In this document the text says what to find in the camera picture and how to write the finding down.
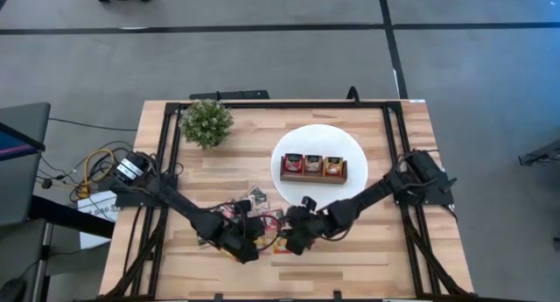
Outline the white round woven placemat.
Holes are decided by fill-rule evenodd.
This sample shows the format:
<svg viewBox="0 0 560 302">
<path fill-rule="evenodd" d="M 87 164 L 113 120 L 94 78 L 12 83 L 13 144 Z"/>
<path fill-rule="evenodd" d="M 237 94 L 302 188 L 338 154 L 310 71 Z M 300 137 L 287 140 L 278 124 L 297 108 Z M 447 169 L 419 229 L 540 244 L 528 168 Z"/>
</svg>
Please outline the white round woven placemat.
<svg viewBox="0 0 560 302">
<path fill-rule="evenodd" d="M 286 153 L 341 157 L 347 162 L 344 184 L 302 183 L 280 179 L 281 157 Z M 313 198 L 322 208 L 336 200 L 353 198 L 368 181 L 368 162 L 359 143 L 347 132 L 326 124 L 311 124 L 285 134 L 273 150 L 271 177 L 281 197 L 290 205 L 298 205 L 305 196 Z"/>
</svg>

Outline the black furniture leg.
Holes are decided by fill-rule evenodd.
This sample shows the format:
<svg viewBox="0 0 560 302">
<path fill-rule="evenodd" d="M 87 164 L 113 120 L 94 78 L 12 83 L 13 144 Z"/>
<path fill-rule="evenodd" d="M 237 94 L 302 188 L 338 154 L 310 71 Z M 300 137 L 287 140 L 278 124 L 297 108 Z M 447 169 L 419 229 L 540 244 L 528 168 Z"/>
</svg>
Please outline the black furniture leg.
<svg viewBox="0 0 560 302">
<path fill-rule="evenodd" d="M 521 166 L 532 166 L 533 164 L 560 162 L 560 140 L 543 146 L 535 151 L 518 157 Z"/>
</svg>

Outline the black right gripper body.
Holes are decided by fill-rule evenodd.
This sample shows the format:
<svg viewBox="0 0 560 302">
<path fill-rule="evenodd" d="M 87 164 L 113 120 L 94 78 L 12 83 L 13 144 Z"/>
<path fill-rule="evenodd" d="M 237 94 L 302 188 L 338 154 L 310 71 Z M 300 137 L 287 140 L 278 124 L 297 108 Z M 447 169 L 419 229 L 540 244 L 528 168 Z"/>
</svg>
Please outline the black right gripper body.
<svg viewBox="0 0 560 302">
<path fill-rule="evenodd" d="M 296 242 L 313 243 L 316 238 L 334 236 L 335 227 L 324 214 L 314 214 L 305 207 L 296 207 Z"/>
</svg>

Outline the black aluminium table frame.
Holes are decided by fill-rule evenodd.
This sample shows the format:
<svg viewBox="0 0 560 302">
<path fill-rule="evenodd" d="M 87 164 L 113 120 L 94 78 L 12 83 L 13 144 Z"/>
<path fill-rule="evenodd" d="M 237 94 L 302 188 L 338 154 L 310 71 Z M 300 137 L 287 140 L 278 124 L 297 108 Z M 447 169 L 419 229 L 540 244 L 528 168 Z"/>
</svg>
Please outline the black aluminium table frame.
<svg viewBox="0 0 560 302">
<path fill-rule="evenodd" d="M 270 171 L 273 150 L 288 132 L 326 124 L 347 132 L 367 159 L 366 188 L 397 159 L 428 151 L 442 169 L 426 105 L 412 101 L 351 100 L 229 102 L 229 137 L 202 150 L 179 129 L 191 102 L 146 102 L 135 150 L 153 153 L 180 193 L 199 207 L 234 200 L 258 186 L 269 205 L 286 214 Z M 249 299 L 299 302 L 351 298 L 404 302 L 468 302 L 476 299 L 456 221 L 434 202 L 414 204 L 389 195 L 361 212 L 338 242 L 317 239 L 301 256 L 274 254 L 273 243 L 289 227 L 266 233 L 259 259 L 242 264 L 213 247 L 201 248 L 190 222 L 173 209 L 122 209 L 115 224 L 101 295 L 112 302 Z"/>
</svg>

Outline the wooden tea organizer box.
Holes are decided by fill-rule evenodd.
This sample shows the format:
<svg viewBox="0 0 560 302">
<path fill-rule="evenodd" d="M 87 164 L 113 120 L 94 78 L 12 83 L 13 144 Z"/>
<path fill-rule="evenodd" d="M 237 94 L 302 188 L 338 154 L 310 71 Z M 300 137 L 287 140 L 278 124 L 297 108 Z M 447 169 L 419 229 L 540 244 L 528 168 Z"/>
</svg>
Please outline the wooden tea organizer box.
<svg viewBox="0 0 560 302">
<path fill-rule="evenodd" d="M 281 157 L 280 164 L 280 180 L 284 181 L 295 181 L 295 182 L 305 182 L 305 183 L 319 183 L 319 184 L 335 184 L 342 185 L 347 182 L 347 161 L 345 160 L 343 166 L 343 173 L 341 177 L 331 177 L 325 176 L 323 170 L 321 173 L 305 173 L 304 171 L 304 160 L 305 155 L 303 155 L 303 172 L 299 173 L 289 173 L 283 171 L 283 161 L 284 155 Z"/>
</svg>

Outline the black flat bar bracket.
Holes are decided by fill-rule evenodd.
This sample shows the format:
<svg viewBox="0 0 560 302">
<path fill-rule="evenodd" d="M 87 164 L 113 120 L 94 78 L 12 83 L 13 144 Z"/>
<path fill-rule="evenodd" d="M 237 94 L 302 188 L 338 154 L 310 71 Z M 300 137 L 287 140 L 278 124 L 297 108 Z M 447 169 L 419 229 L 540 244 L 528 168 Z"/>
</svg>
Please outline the black flat bar bracket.
<svg viewBox="0 0 560 302">
<path fill-rule="evenodd" d="M 190 100 L 268 100 L 267 90 L 216 91 L 213 93 L 191 94 Z"/>
</svg>

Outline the black desk beam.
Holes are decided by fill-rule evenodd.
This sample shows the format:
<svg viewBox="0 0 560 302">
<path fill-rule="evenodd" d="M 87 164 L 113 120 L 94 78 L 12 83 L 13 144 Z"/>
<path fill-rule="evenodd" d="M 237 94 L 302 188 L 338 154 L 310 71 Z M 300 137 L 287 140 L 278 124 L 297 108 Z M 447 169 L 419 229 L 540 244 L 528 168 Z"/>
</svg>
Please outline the black desk beam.
<svg viewBox="0 0 560 302">
<path fill-rule="evenodd" d="M 111 221 L 82 213 L 39 196 L 31 197 L 28 216 L 30 219 L 43 219 L 53 225 L 105 238 L 111 238 L 115 229 L 115 224 Z"/>
</svg>

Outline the white printed cardboard box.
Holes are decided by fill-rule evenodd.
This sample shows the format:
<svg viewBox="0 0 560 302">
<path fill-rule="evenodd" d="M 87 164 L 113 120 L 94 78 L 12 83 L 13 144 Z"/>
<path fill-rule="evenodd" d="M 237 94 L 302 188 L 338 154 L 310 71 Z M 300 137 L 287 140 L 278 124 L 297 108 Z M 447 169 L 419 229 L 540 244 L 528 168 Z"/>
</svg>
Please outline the white printed cardboard box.
<svg viewBox="0 0 560 302">
<path fill-rule="evenodd" d="M 94 193 L 90 197 L 78 201 L 78 210 L 115 223 L 119 212 L 119 208 L 116 206 L 116 194 L 110 191 Z M 92 249 L 110 242 L 110 239 L 111 237 L 80 232 L 80 248 Z"/>
</svg>

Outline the green potted plant black pot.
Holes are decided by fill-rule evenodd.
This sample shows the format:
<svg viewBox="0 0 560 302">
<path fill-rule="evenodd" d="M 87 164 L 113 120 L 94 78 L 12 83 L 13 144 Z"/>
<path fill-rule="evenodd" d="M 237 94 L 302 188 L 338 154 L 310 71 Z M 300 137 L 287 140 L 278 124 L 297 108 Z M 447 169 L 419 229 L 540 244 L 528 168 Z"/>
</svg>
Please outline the green potted plant black pot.
<svg viewBox="0 0 560 302">
<path fill-rule="evenodd" d="M 196 100 L 181 112 L 179 129 L 188 144 L 209 150 L 231 134 L 234 118 L 220 101 Z"/>
</svg>

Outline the black monitor blue screen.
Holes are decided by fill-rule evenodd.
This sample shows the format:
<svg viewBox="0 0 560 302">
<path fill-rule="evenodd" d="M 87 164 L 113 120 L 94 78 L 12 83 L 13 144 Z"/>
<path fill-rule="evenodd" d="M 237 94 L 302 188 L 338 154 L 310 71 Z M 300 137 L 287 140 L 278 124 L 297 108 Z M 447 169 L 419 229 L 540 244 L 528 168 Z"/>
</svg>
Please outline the black monitor blue screen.
<svg viewBox="0 0 560 302">
<path fill-rule="evenodd" d="M 0 123 L 0 161 L 40 153 L 45 148 L 43 143 Z"/>
</svg>

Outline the red strawberry tea packet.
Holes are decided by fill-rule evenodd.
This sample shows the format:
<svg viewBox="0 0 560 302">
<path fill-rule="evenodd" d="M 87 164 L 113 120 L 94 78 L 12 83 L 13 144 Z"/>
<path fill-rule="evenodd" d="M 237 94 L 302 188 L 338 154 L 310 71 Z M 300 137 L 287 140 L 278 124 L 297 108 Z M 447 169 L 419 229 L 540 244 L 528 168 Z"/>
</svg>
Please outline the red strawberry tea packet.
<svg viewBox="0 0 560 302">
<path fill-rule="evenodd" d="M 286 153 L 283 156 L 283 171 L 289 173 L 303 172 L 303 155 L 298 153 Z"/>
<path fill-rule="evenodd" d="M 236 217 L 236 207 L 233 201 L 221 203 L 219 205 L 210 207 L 213 212 L 218 212 L 228 219 Z"/>
<path fill-rule="evenodd" d="M 284 227 L 284 211 L 281 208 L 262 214 L 261 219 L 267 232 L 277 231 Z"/>
</svg>

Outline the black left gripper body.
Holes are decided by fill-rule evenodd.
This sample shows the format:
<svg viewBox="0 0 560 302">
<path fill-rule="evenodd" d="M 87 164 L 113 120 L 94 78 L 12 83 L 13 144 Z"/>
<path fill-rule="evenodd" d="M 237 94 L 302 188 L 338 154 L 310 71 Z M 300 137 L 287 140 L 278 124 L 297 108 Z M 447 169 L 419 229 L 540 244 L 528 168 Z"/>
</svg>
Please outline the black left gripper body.
<svg viewBox="0 0 560 302">
<path fill-rule="evenodd" d="M 244 218 L 223 228 L 217 245 L 232 255 L 257 255 L 256 240 L 264 235 L 260 218 Z"/>
</svg>

